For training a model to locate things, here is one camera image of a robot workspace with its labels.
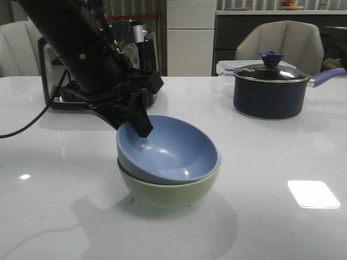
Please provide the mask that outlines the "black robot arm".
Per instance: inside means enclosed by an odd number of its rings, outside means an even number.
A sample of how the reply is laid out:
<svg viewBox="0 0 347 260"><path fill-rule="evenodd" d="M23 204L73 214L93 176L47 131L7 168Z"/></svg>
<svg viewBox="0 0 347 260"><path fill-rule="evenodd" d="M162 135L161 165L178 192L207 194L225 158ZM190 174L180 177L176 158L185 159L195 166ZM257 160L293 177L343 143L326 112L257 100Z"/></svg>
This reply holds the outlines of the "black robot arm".
<svg viewBox="0 0 347 260"><path fill-rule="evenodd" d="M140 137L153 127L143 101L163 85L160 73L133 68L114 38L102 1L20 1L75 81L66 93L113 128L129 122Z"/></svg>

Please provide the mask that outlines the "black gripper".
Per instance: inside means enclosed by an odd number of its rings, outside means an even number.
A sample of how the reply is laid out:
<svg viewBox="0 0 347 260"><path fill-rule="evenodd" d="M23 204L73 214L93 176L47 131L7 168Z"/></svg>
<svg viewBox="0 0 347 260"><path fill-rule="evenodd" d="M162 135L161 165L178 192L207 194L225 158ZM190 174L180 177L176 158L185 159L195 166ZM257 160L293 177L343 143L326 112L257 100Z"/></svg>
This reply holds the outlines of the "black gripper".
<svg viewBox="0 0 347 260"><path fill-rule="evenodd" d="M129 121L136 133L147 138L153 130L146 108L152 106L164 82L158 71L131 68L122 81L96 94L86 94L76 81L60 89L63 100L76 101L114 129Z"/></svg>

